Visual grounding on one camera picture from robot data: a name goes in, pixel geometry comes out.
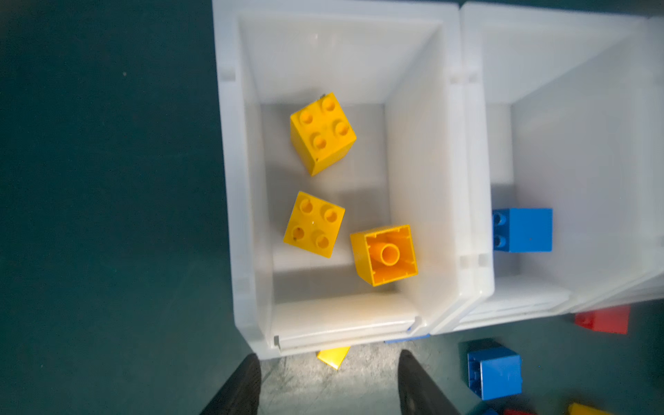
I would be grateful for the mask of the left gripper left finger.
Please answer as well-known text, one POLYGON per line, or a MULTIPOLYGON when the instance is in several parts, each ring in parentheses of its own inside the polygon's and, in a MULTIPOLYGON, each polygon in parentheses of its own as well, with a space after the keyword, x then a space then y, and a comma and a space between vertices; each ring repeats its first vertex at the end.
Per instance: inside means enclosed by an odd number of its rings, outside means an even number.
POLYGON ((249 354, 205 406, 201 415, 256 415, 259 413, 261 385, 260 360, 256 354, 249 354))

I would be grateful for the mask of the yellow lego square brick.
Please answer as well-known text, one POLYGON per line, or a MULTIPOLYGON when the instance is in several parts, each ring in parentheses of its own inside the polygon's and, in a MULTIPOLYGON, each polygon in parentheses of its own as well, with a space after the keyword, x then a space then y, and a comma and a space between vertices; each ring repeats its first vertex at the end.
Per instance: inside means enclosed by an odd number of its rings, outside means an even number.
POLYGON ((330 259, 346 210, 300 191, 285 231, 285 244, 330 259))

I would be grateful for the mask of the yellow orange lego brick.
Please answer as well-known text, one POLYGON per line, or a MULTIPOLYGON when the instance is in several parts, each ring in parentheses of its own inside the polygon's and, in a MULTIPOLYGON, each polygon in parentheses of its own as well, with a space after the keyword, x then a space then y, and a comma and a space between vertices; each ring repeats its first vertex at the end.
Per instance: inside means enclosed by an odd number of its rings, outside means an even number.
POLYGON ((352 233, 350 240, 357 274, 373 287, 418 274, 409 225, 352 233))

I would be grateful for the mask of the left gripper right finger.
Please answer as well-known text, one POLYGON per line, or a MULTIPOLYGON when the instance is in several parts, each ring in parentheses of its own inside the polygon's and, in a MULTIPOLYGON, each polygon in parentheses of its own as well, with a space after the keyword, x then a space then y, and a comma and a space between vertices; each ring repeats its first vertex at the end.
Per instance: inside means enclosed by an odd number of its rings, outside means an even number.
POLYGON ((460 414, 415 356, 406 349, 399 355, 398 391, 400 410, 404 415, 460 414))

